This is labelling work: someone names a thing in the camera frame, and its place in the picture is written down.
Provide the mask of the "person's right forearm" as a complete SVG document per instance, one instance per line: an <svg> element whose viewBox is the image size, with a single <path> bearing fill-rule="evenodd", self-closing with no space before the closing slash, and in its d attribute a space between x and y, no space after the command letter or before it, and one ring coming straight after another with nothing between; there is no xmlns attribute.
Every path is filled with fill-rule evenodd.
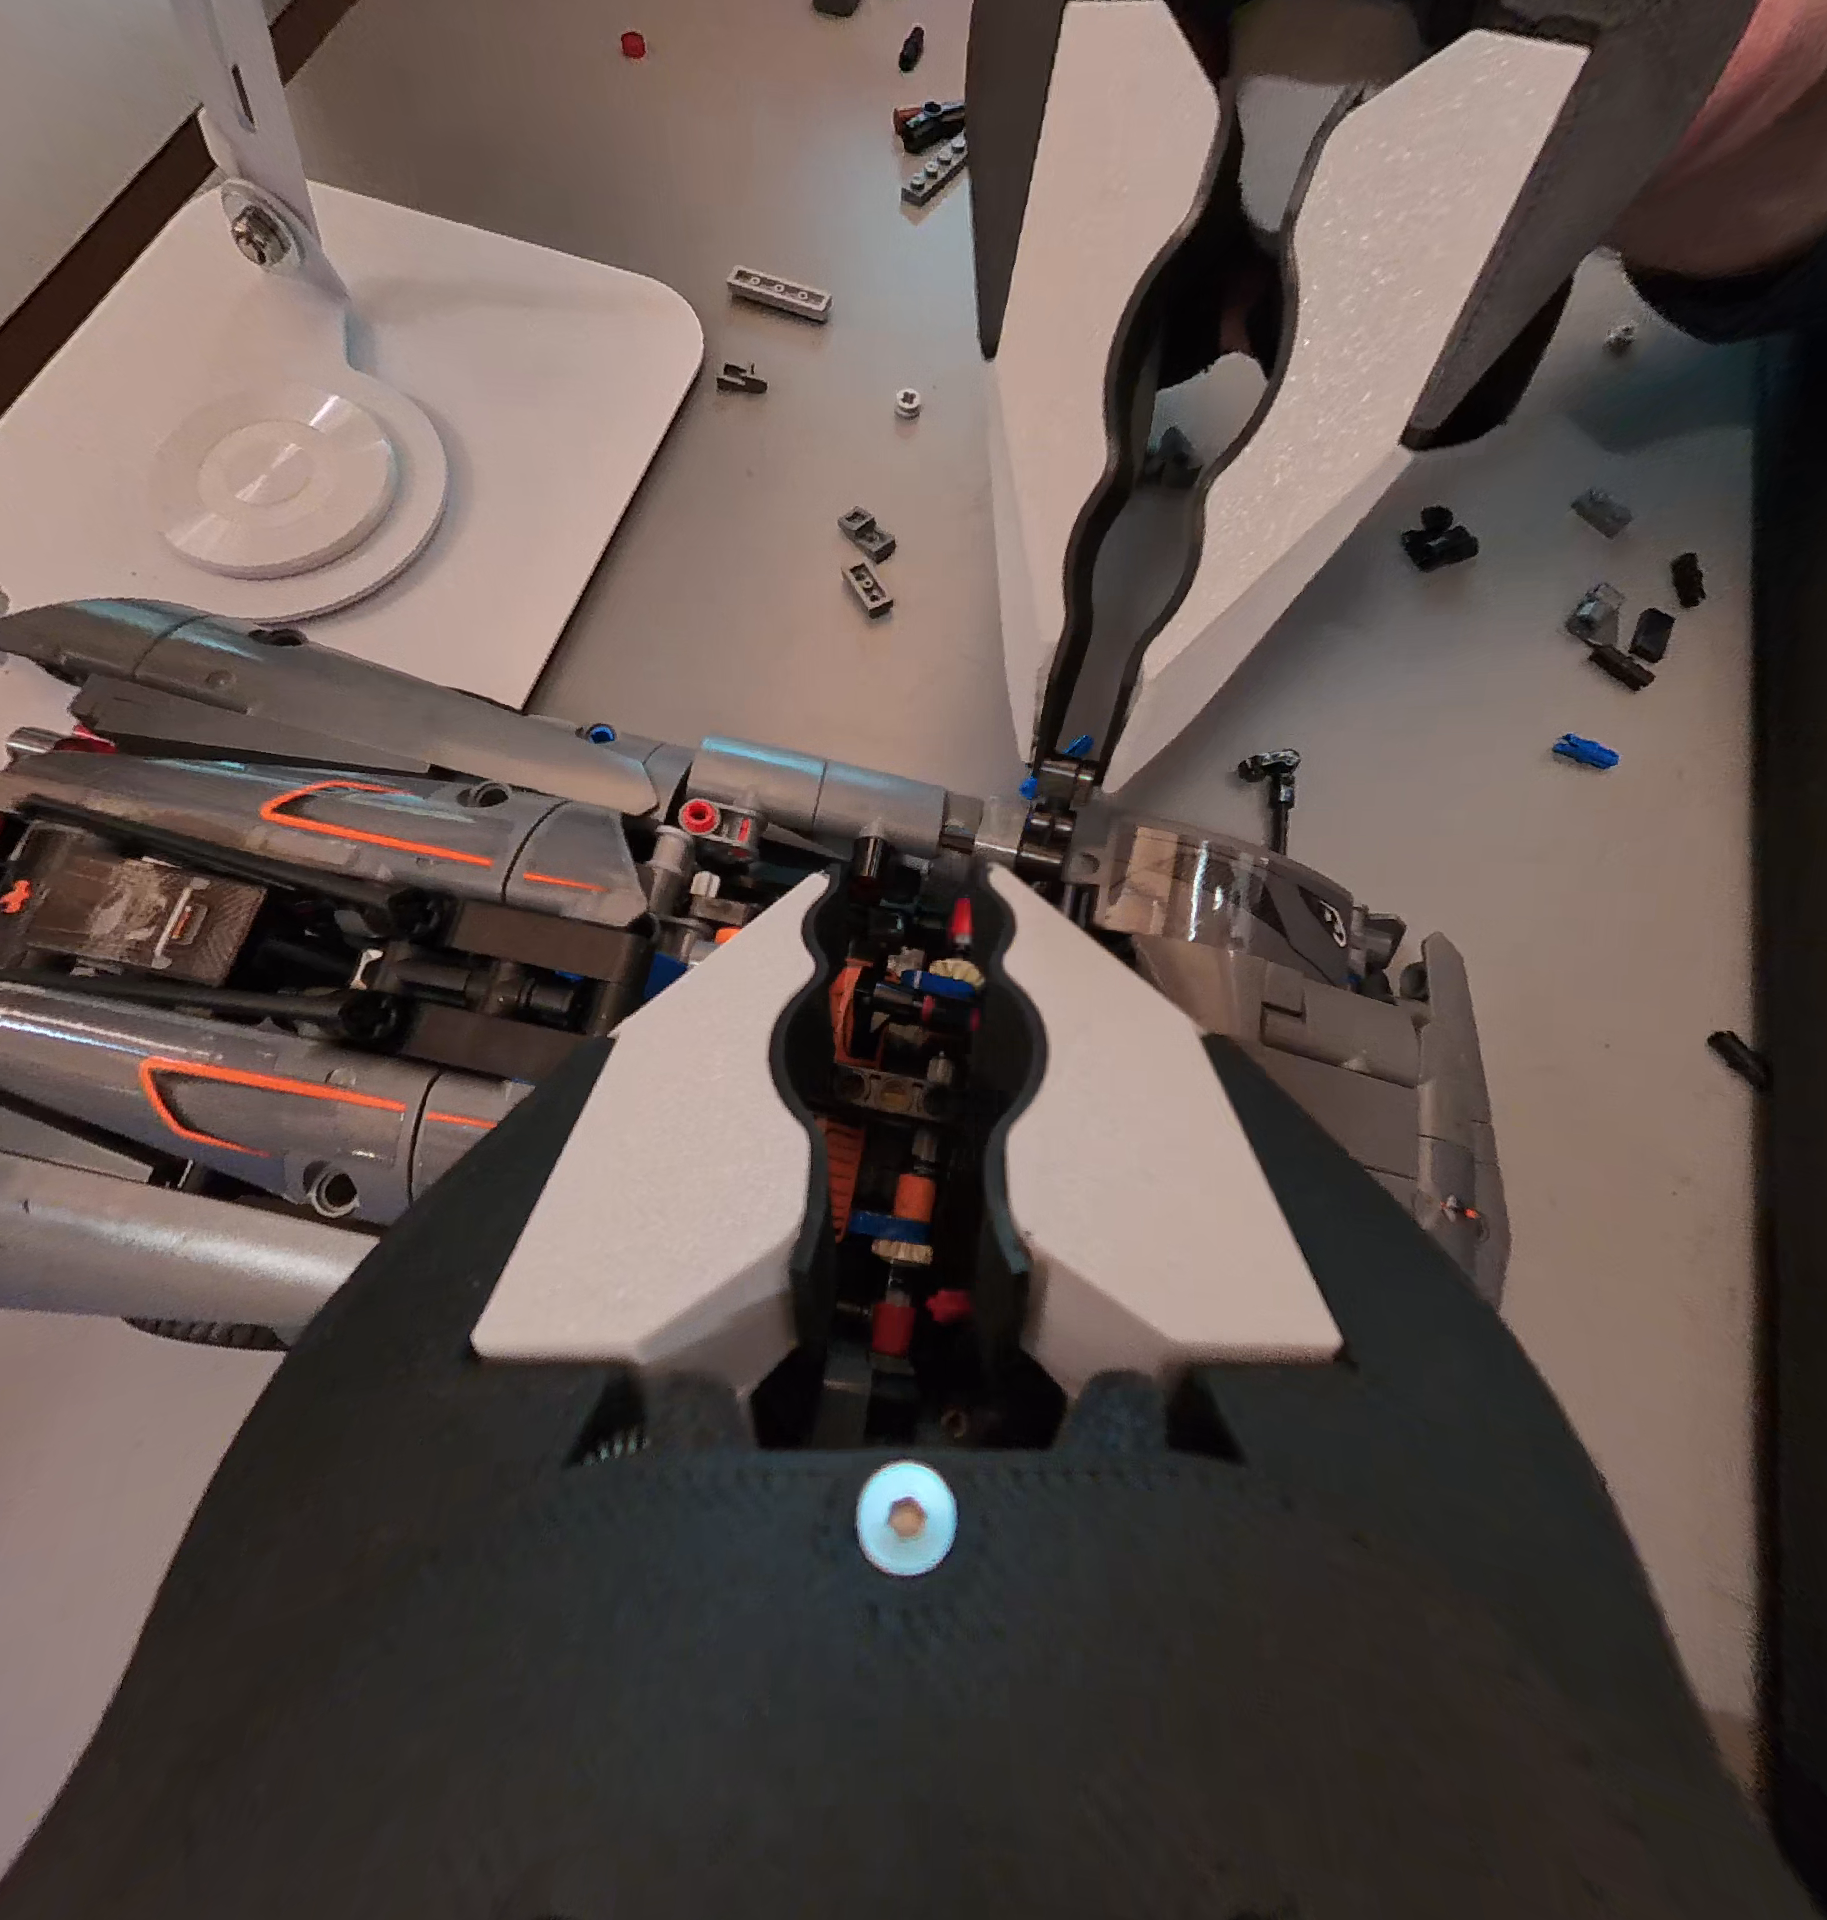
<svg viewBox="0 0 1827 1920"><path fill-rule="evenodd" d="M1635 273L1727 279L1827 235L1827 0L1760 0L1610 248Z"/></svg>

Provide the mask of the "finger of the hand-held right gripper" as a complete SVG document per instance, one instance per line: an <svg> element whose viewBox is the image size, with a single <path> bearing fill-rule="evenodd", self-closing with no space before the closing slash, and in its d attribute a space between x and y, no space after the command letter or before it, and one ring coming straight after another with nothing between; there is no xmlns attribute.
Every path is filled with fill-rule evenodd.
<svg viewBox="0 0 1827 1920"><path fill-rule="evenodd" d="M1228 152L1175 12L982 8L982 404L1017 748L1057 752L1133 479L1162 279Z"/></svg>
<svg viewBox="0 0 1827 1920"><path fill-rule="evenodd" d="M1476 27L1333 101L1282 217L1282 356L1208 479L1196 565L1123 691L1105 789L1184 735L1405 473L1408 419L1585 60Z"/></svg>

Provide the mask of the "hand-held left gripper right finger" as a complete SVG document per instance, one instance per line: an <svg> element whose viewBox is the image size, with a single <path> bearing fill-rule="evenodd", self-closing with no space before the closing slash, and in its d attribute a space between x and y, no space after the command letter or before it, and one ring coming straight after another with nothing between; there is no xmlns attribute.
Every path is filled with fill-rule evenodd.
<svg viewBox="0 0 1827 1920"><path fill-rule="evenodd" d="M1001 978L1042 1031L1003 1136L1024 1355L1068 1403L1109 1374L1333 1360L1333 1308L1200 1029L1017 874L991 870L991 897L1010 915Z"/></svg>

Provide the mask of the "black lego axle with connector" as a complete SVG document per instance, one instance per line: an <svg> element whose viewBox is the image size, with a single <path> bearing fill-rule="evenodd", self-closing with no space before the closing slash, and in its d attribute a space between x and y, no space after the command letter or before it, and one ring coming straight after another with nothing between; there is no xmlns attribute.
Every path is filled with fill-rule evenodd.
<svg viewBox="0 0 1827 1920"><path fill-rule="evenodd" d="M1273 748L1246 755L1236 761L1241 781L1263 786L1263 806L1270 806L1270 852L1286 855L1287 852L1287 826L1291 826L1291 806L1300 789L1300 752L1297 748Z"/></svg>

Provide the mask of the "white metal stand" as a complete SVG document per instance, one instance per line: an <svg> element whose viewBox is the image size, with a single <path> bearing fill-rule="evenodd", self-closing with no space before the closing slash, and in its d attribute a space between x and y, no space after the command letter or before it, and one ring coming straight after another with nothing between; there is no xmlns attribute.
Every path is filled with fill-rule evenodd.
<svg viewBox="0 0 1827 1920"><path fill-rule="evenodd" d="M697 367L663 279L307 186L261 3L174 3L219 186L0 419L0 588L529 698Z"/></svg>

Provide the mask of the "black lego connector piece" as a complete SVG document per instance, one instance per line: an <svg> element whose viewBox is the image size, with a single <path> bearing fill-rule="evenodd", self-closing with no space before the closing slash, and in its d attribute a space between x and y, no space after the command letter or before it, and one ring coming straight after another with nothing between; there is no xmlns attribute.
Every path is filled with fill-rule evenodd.
<svg viewBox="0 0 1827 1920"><path fill-rule="evenodd" d="M1076 820L1101 781L1105 761L1089 730L1071 735L1062 752L1038 755L1018 786L1024 823L1017 849L1017 870L1024 878L1058 878Z"/></svg>

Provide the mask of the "grey lego sports car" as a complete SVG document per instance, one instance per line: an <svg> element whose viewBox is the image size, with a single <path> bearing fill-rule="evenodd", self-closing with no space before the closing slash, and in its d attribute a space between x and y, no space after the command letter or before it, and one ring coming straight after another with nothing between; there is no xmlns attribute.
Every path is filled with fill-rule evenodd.
<svg viewBox="0 0 1827 1920"><path fill-rule="evenodd" d="M1491 1306L1511 1263L1466 958L1329 874L1097 781L1058 878L1024 799L569 725L149 602L0 618L72 730L0 766L0 1306L290 1347L353 1258L798 878L813 976L795 1348L912 1380L1018 1348L1003 1136L1042 1031L991 870L1311 1115Z"/></svg>

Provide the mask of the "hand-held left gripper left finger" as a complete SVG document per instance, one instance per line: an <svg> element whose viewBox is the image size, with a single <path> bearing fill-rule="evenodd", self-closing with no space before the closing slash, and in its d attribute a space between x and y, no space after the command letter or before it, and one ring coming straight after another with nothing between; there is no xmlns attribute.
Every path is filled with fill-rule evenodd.
<svg viewBox="0 0 1827 1920"><path fill-rule="evenodd" d="M615 1029L532 1211L475 1321L481 1360L617 1360L750 1398L795 1348L785 1263L810 1144L774 1077L827 874Z"/></svg>

